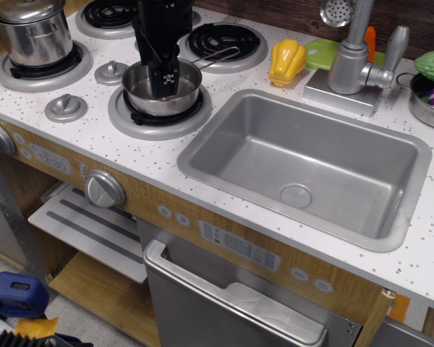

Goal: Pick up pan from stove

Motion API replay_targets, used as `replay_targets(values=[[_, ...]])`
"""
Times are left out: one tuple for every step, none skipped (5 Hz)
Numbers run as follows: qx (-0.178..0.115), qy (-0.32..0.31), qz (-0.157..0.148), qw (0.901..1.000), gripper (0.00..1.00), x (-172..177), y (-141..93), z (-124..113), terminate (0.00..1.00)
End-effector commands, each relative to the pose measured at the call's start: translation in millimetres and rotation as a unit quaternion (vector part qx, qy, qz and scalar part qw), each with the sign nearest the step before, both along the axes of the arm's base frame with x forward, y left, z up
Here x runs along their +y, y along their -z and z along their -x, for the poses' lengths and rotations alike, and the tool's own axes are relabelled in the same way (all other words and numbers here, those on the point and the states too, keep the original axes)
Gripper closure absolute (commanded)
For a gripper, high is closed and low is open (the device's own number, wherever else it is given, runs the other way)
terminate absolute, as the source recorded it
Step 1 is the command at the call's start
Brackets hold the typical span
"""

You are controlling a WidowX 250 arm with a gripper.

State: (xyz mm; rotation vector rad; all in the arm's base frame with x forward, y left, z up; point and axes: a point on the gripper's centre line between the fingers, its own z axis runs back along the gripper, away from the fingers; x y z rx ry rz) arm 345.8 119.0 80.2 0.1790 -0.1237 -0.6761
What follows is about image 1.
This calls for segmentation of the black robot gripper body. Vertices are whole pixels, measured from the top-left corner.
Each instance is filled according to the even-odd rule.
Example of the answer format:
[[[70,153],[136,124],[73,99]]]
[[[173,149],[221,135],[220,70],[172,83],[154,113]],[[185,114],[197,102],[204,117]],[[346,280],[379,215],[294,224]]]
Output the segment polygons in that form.
[[[138,1],[132,19],[143,65],[172,74],[177,43],[192,30],[193,1]]]

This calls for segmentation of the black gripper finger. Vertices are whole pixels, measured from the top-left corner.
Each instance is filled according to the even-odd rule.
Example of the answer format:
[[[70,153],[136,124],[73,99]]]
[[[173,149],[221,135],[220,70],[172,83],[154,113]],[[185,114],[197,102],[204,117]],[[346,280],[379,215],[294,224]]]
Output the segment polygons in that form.
[[[148,62],[148,75],[153,98],[167,98],[177,94],[179,86],[179,60],[173,59],[161,63],[151,60]]]

